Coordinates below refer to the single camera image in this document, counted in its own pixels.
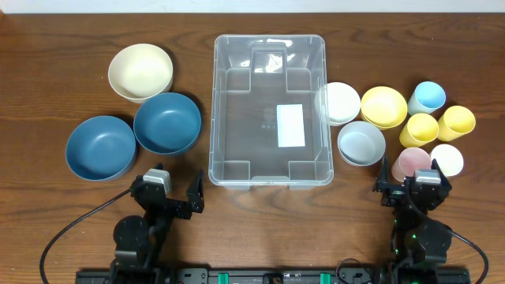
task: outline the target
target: white paper label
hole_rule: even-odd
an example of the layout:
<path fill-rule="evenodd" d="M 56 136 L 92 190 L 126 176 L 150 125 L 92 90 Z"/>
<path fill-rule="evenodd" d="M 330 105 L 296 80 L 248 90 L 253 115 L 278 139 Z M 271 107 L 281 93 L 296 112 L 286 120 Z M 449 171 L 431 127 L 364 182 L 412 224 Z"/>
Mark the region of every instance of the white paper label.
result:
<path fill-rule="evenodd" d="M 277 140 L 279 147 L 305 146 L 301 104 L 277 106 Z"/>

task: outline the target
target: clear plastic bin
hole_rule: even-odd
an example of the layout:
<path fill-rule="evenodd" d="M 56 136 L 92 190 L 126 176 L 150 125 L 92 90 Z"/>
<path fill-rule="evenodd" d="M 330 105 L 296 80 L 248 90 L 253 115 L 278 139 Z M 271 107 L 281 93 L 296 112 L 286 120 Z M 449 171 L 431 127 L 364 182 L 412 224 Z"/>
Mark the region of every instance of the clear plastic bin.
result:
<path fill-rule="evenodd" d="M 324 40 L 318 35 L 217 38 L 211 181 L 228 189 L 330 183 L 326 84 Z"/>

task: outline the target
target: white cup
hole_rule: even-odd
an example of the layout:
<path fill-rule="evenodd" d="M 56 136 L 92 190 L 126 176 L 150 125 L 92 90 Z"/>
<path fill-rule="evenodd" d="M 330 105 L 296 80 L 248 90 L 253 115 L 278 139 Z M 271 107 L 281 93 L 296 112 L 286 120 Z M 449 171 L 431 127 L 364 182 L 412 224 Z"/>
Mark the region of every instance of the white cup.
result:
<path fill-rule="evenodd" d="M 459 174 L 465 165 L 461 152 L 456 147 L 449 144 L 440 144 L 436 146 L 429 156 L 432 160 L 436 159 L 440 170 L 442 170 L 443 175 L 446 177 Z"/>

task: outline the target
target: light blue cup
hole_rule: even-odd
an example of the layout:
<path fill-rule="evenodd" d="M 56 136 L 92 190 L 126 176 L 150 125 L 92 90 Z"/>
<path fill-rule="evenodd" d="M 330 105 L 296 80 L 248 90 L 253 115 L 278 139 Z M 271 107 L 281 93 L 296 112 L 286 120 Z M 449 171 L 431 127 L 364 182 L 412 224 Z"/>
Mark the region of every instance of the light blue cup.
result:
<path fill-rule="evenodd" d="M 409 114 L 430 114 L 441 108 L 445 99 L 445 91 L 440 85 L 430 81 L 422 82 L 416 87 L 407 104 Z"/>

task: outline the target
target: yellow cup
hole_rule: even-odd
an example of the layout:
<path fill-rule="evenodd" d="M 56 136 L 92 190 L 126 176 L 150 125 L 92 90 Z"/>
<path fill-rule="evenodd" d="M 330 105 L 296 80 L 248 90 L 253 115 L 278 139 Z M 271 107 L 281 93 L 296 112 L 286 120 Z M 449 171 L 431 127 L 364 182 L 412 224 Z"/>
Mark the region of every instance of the yellow cup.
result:
<path fill-rule="evenodd" d="M 475 116 L 463 106 L 449 107 L 439 119 L 439 139 L 451 141 L 465 134 L 471 133 L 475 128 Z"/>
<path fill-rule="evenodd" d="M 439 135 L 439 124 L 429 114 L 415 114 L 400 133 L 400 143 L 405 148 L 420 147 Z"/>

